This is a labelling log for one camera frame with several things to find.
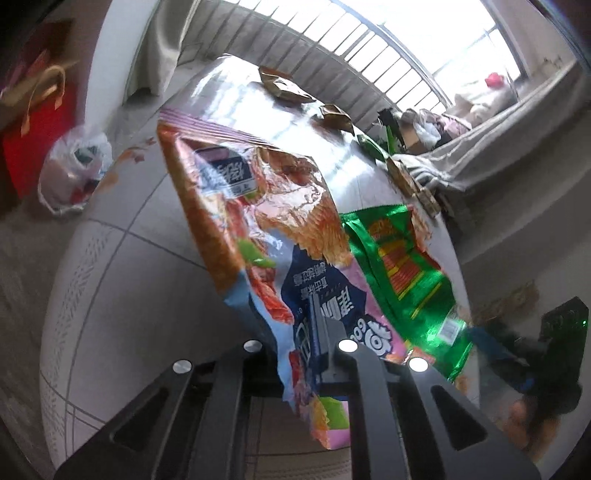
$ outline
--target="green snack bag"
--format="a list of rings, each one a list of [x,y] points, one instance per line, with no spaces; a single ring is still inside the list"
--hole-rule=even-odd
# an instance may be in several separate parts
[[[381,206],[341,215],[349,243],[384,315],[420,356],[453,381],[472,344],[458,317],[452,284],[417,248],[412,211]]]
[[[367,155],[369,155],[374,160],[387,160],[389,155],[384,151],[382,147],[380,147],[367,135],[357,134],[357,142],[359,143],[359,145],[361,145],[361,148],[363,148],[364,152],[366,152]]]

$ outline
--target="small packet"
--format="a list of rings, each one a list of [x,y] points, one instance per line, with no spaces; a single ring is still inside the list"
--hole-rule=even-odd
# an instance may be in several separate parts
[[[425,211],[428,213],[429,217],[435,218],[439,213],[441,213],[441,206],[439,203],[437,203],[437,200],[429,189],[421,188],[416,193],[416,196],[423,208],[425,208]]]
[[[418,193],[418,187],[407,168],[400,160],[392,157],[386,160],[388,173],[394,184],[400,189],[405,197],[412,197]]]
[[[290,75],[269,67],[259,67],[262,84],[275,97],[293,103],[312,103],[316,99],[298,87]]]
[[[451,282],[417,248],[411,215],[404,205],[383,206],[346,213],[341,220],[374,297],[405,340],[408,358],[424,358],[453,381],[472,344]]]
[[[371,137],[364,133],[357,134],[357,142],[363,148],[363,151],[367,153],[374,160],[386,162],[389,155],[386,151],[380,147]]]
[[[354,135],[353,122],[351,117],[343,112],[339,107],[332,103],[327,103],[320,107],[320,112],[324,117],[324,124],[329,128],[342,130]]]

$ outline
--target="pink object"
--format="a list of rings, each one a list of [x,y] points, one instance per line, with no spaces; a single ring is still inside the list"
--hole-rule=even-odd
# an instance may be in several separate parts
[[[505,77],[503,75],[499,75],[498,73],[491,73],[487,78],[484,79],[488,88],[494,88],[498,90],[503,88],[505,85]]]

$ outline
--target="potato chip bag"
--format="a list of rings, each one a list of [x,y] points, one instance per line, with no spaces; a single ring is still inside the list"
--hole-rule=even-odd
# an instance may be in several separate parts
[[[407,348],[352,255],[310,157],[244,132],[161,111],[158,138],[201,256],[226,304],[277,353],[283,399],[329,449],[349,442],[347,402],[320,398],[304,322],[308,298],[348,336],[402,362]]]

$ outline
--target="crumpled plastic wrapper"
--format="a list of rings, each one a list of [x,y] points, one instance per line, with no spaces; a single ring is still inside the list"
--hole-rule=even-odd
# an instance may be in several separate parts
[[[320,112],[324,117],[324,124],[327,127],[342,130],[343,132],[349,132],[352,135],[355,134],[351,117],[336,105],[327,103],[320,107]]]
[[[292,103],[312,103],[316,99],[298,87],[291,76],[269,67],[259,67],[259,74],[264,87],[281,100]]]

